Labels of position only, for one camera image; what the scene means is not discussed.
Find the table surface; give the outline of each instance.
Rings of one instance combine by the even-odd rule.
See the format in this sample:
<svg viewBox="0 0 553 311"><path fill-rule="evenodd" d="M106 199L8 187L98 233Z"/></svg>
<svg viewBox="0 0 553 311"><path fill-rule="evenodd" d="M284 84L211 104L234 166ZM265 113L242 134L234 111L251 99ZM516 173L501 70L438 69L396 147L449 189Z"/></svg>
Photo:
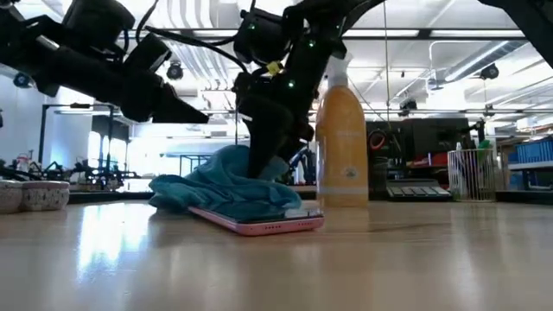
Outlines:
<svg viewBox="0 0 553 311"><path fill-rule="evenodd" d="M552 223L547 206L379 202L243 238L143 202L1 216L0 310L551 310Z"/></svg>

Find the blue towel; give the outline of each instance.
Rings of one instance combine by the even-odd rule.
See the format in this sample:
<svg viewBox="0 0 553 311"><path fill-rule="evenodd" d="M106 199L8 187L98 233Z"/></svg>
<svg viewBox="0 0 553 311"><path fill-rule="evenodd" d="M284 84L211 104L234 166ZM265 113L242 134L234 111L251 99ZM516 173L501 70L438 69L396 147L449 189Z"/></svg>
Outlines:
<svg viewBox="0 0 553 311"><path fill-rule="evenodd" d="M288 163L275 157L259 179L250 179L248 155L246 146L227 146L184 178L159 176L149 184L156 193L150 204L172 212L194 206L238 220L283 217L286 210L302 205L295 191L274 182L286 173Z"/></svg>

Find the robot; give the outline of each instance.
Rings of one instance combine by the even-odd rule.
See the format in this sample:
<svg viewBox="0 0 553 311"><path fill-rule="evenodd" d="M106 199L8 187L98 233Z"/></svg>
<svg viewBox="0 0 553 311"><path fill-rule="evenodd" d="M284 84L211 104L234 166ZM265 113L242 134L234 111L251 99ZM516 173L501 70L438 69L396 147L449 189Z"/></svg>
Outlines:
<svg viewBox="0 0 553 311"><path fill-rule="evenodd" d="M329 58L345 57L342 35L384 0L304 0L286 8L282 16L256 9L253 1L249 12L241 12L243 21L235 36L210 43L151 27L145 27L149 34L141 38L143 19L137 31L139 44L126 58L135 19L117 1L73 0L62 23L47 16L24 20L13 5L18 1L0 0L0 63L31 77L48 96L65 86L119 106L138 122L208 121L155 74L171 54L159 36L210 48L237 62L243 72L233 91L251 136L248 176L256 178L273 156L289 161L312 140L308 110L319 95ZM480 1L505 10L553 63L550 1ZM115 44L121 33L124 48ZM230 42L236 57L217 48ZM244 63L251 62L261 68L249 73Z"/></svg>

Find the orange liquid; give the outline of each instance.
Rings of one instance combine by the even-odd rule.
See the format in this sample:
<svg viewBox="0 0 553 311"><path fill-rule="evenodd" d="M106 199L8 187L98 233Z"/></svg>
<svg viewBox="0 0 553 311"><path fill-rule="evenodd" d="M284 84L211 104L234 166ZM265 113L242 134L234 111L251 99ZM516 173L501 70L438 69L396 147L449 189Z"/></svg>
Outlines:
<svg viewBox="0 0 553 311"><path fill-rule="evenodd" d="M317 114L317 200L366 206L369 200L365 114L346 86L330 89Z"/></svg>

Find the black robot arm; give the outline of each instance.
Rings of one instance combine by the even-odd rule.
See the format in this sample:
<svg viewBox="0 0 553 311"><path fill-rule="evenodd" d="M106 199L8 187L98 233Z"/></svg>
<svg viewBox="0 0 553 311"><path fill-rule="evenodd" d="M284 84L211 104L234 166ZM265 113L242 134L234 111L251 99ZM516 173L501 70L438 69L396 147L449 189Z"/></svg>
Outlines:
<svg viewBox="0 0 553 311"><path fill-rule="evenodd" d="M139 122L208 121L155 74L171 55L155 35L124 60L126 51L115 42L135 19L117 1L74 0L62 23L47 16L21 20L9 7L14 0L0 1L0 63L30 76L40 92L53 97L65 86L117 105Z"/></svg>
<svg viewBox="0 0 553 311"><path fill-rule="evenodd" d="M329 58L345 57L342 35L383 1L305 0L288 7L283 16L257 9L242 13L234 42L241 61L274 68L288 55L271 76L241 73L235 83L238 112L248 117L251 178L259 176L273 156L289 161L313 139L308 112L319 96Z"/></svg>

